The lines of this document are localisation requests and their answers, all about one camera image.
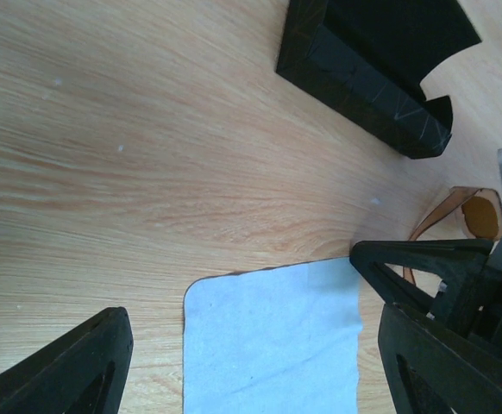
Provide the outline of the blue cleaning cloth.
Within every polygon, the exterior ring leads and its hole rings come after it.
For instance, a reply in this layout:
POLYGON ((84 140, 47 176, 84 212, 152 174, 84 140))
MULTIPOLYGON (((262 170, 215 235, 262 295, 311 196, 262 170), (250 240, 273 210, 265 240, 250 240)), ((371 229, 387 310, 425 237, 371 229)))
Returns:
POLYGON ((184 412, 357 412, 359 282, 336 258, 193 283, 184 412))

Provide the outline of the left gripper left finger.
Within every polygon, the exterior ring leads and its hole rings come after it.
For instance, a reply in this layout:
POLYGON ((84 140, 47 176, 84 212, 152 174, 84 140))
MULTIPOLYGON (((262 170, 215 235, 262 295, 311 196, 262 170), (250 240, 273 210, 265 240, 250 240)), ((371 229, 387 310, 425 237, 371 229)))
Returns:
POLYGON ((128 312, 105 308, 0 373, 0 413, 117 413, 132 352, 128 312))

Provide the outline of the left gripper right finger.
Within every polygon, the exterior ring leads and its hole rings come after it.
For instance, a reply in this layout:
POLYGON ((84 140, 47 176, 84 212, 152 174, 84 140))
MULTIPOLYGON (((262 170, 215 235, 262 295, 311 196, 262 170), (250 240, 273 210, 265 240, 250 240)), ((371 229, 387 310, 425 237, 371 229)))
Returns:
POLYGON ((385 304, 378 344, 398 413, 502 413, 502 361, 440 323, 385 304))

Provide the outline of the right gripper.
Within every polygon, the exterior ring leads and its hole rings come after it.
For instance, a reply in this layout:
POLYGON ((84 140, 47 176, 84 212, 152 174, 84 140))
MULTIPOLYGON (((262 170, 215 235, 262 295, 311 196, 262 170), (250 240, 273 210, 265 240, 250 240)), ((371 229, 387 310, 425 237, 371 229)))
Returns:
POLYGON ((502 239, 360 241, 350 262, 388 304, 406 304, 502 359, 502 239), (435 297, 390 266, 441 278, 435 297))

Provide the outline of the black glasses case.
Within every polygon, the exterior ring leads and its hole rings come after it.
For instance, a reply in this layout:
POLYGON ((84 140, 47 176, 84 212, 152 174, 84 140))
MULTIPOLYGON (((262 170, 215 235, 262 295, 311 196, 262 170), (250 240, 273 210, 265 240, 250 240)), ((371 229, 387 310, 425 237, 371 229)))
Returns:
POLYGON ((398 153, 435 158, 452 136, 452 103, 421 83, 480 42, 456 1, 291 0, 276 72, 398 153))

